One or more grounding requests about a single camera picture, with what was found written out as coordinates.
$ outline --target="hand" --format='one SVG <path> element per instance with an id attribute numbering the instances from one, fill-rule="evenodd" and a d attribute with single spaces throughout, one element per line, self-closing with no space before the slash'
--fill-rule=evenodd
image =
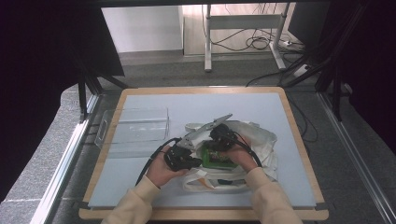
<path id="1" fill-rule="evenodd" d="M 151 182 L 157 186 L 157 188 L 160 188 L 172 178 L 176 176 L 182 176 L 189 171 L 185 169 L 174 172 L 168 167 L 168 165 L 166 165 L 166 162 L 163 159 L 163 152 L 166 152 L 169 148 L 169 146 L 163 148 L 162 152 L 160 152 L 151 163 L 150 167 L 148 168 L 148 172 L 146 173 L 146 177 L 151 180 Z"/>
<path id="2" fill-rule="evenodd" d="M 242 142 L 243 144 L 247 143 L 247 145 L 250 146 L 250 139 L 246 138 L 245 136 L 243 136 L 243 139 L 238 136 L 238 141 Z M 240 165 L 247 173 L 258 167 L 250 154 L 248 154 L 244 148 L 237 144 L 225 152 L 225 155 L 227 155 L 231 161 Z"/>

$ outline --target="wall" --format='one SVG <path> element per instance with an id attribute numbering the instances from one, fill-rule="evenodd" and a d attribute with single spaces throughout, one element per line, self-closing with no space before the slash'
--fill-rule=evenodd
<path id="1" fill-rule="evenodd" d="M 102 8 L 117 52 L 183 49 L 181 7 Z"/>

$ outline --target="sleeve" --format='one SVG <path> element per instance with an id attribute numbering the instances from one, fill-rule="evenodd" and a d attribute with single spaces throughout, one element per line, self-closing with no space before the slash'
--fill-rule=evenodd
<path id="1" fill-rule="evenodd" d="M 160 190 L 144 175 L 140 183 L 121 198 L 102 224 L 140 224 L 149 221 L 151 203 Z"/>
<path id="2" fill-rule="evenodd" d="M 251 170 L 246 181 L 253 190 L 253 210 L 262 224 L 303 224 L 291 207 L 286 193 L 277 183 L 268 179 L 262 168 Z"/>

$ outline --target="table surface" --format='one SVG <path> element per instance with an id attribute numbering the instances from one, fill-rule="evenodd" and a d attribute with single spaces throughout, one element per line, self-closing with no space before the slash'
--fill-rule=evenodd
<path id="1" fill-rule="evenodd" d="M 242 88 L 242 87 L 202 87 L 202 88 L 142 88 L 142 89 L 130 89 L 122 92 L 119 103 L 117 105 L 117 110 L 121 111 L 123 105 L 128 95 L 150 95 L 150 94 L 198 94 L 198 93 L 266 93 L 266 92 L 276 92 L 279 94 L 282 105 L 285 108 L 285 113 L 287 115 L 290 128 L 296 142 L 297 148 L 299 150 L 302 162 L 304 164 L 305 171 L 308 176 L 309 183 L 314 192 L 314 196 L 317 204 L 323 204 L 324 199 L 320 188 L 318 186 L 318 181 L 315 177 L 312 165 L 306 150 L 304 148 L 303 140 L 300 136 L 299 130 L 295 123 L 294 117 L 291 113 L 290 105 L 287 100 L 285 92 L 281 88 L 277 87 L 252 87 L 252 88 Z M 120 113 L 116 113 L 113 120 L 118 120 Z M 112 138 L 117 122 L 112 122 L 110 128 L 107 132 L 107 138 Z M 103 170 L 106 157 L 108 154 L 109 145 L 104 146 L 97 160 L 96 166 L 94 168 L 90 184 L 87 188 L 86 194 L 84 196 L 83 202 L 88 202 L 92 196 L 93 190 L 96 183 L 99 180 L 100 174 Z M 80 209 L 79 215 L 84 219 L 100 219 L 107 216 L 111 210 L 87 210 Z M 329 211 L 327 209 L 316 210 L 315 208 L 306 210 L 296 210 L 297 214 L 302 220 L 324 220 L 329 216 Z M 256 215 L 251 209 L 154 209 L 151 220 L 257 220 Z"/>

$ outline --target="black cloth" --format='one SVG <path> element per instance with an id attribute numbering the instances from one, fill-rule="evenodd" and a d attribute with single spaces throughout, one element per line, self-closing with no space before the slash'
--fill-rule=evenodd
<path id="1" fill-rule="evenodd" d="M 396 15 L 391 5 L 370 2 L 343 50 L 339 71 L 353 90 L 350 103 L 396 154 Z"/>
<path id="2" fill-rule="evenodd" d="M 3 201 L 53 122 L 62 92 L 86 75 L 79 64 L 110 76 L 123 72 L 100 8 L 7 1 L 0 42 Z"/>

